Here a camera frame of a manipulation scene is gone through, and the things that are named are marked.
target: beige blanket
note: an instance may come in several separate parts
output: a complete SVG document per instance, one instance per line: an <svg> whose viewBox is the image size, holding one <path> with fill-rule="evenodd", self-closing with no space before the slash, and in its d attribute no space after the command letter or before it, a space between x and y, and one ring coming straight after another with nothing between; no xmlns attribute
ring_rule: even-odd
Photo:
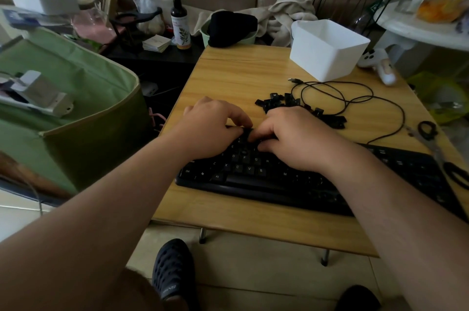
<svg viewBox="0 0 469 311"><path fill-rule="evenodd" d="M165 21L170 21L170 11L173 0L156 0L156 4L163 10ZM212 11L198 9L192 6L184 7L189 17L191 35L197 36L202 26L210 20ZM312 0L277 0L272 6L251 8L236 11L253 15L257 18L257 37L265 33L273 38L272 46L288 47L291 43L291 25L296 20L314 21L318 18Z"/></svg>

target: foot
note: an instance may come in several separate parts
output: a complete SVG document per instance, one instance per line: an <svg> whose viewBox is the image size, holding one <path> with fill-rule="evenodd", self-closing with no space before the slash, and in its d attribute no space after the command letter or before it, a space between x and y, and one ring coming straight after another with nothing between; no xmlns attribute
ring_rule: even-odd
<svg viewBox="0 0 469 311"><path fill-rule="evenodd" d="M151 284L161 300L182 298L189 311L199 311L194 260L181 239L173 239L161 247L153 267Z"/></svg>
<svg viewBox="0 0 469 311"><path fill-rule="evenodd" d="M361 285L349 287L337 302L335 311L377 311L381 307L371 290Z"/></svg>

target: hand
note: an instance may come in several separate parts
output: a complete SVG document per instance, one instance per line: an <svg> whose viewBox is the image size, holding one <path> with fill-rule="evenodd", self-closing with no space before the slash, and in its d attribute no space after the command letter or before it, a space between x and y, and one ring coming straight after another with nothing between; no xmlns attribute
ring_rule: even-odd
<svg viewBox="0 0 469 311"><path fill-rule="evenodd" d="M253 142L275 134L277 139L262 141L260 152L274 153L288 166L326 174L341 159L343 150L355 145L337 134L303 107L278 107L248 138Z"/></svg>
<svg viewBox="0 0 469 311"><path fill-rule="evenodd" d="M231 118L237 127L226 128ZM203 97L184 110L184 117L172 130L189 154L189 159L213 157L222 153L242 135L240 126L252 127L249 116L238 106L223 100Z"/></svg>

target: white paper stack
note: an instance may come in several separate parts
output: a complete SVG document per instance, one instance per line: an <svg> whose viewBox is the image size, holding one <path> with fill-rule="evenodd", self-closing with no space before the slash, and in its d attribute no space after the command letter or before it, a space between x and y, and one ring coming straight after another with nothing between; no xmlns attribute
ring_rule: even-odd
<svg viewBox="0 0 469 311"><path fill-rule="evenodd" d="M170 43L171 39L159 35L142 42L144 50L158 53L163 53Z"/></svg>

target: beige trim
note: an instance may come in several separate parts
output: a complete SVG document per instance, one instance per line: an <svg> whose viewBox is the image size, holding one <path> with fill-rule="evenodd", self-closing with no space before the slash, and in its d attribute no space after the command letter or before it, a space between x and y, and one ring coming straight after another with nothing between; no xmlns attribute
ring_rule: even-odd
<svg viewBox="0 0 469 311"><path fill-rule="evenodd" d="M51 30L49 30L49 29L40 27L40 28L38 28L37 30L40 30L40 31L48 31L48 32L54 34L55 36L60 37L61 39L64 39L61 35L59 35L59 34L53 32L53 31L51 31ZM61 126L61 127L55 128L55 129L53 129L53 130L41 131L41 132L39 132L39 136L41 136L41 137L49 136L49 135L52 135L52 134L60 133L60 132L62 132L62 131L64 131L64 130L72 129L73 127L75 127L75 126L77 126L77 125L80 125L80 124L82 124L83 122L86 122L86 121L89 121L89 120L91 120L91 119L94 119L94 118L103 116L103 115L105 115L106 113L108 113L109 111L114 110L115 108L124 105L124 104L125 104L127 101L129 101L135 94L137 94L137 93L140 91L140 81L139 81L139 79L138 79L137 74L135 74L133 71L131 71L130 69L126 68L125 66L123 66L123 65L121 65L121 64L119 64L119 63L116 63L116 62L114 62L114 61L112 61L112 60L110 60L110 59L108 59L108 58L102 56L101 54L98 54L98 53L96 53L96 52L93 52L93 51L91 51L91 50L89 50L89 49L87 49L87 48L81 47L80 45L78 45L78 44L75 43L75 42L71 42L71 43L72 43L74 46L79 47L81 50L84 50L84 51L87 51L87 52L92 53L92 54L94 54L94 55L100 56L100 57L102 57L105 61L108 61L109 63L112 63L113 65L115 65L115 66L117 66L117 67L123 69L124 71L128 72L130 75L132 75L132 76L135 78L135 80L136 80L136 85L135 85L134 89L130 92L130 94L127 95L127 96L126 96L124 99L122 99L121 101L119 101L117 104L114 104L113 106L107 108L106 110L97 112L97 113L95 113L95 114L92 114L92 115L87 116L87 117L84 117L84 118L81 118L81 119L79 119L79 120L77 120L77 121L71 122L71 123L69 123L69 124L63 125L63 126Z"/></svg>

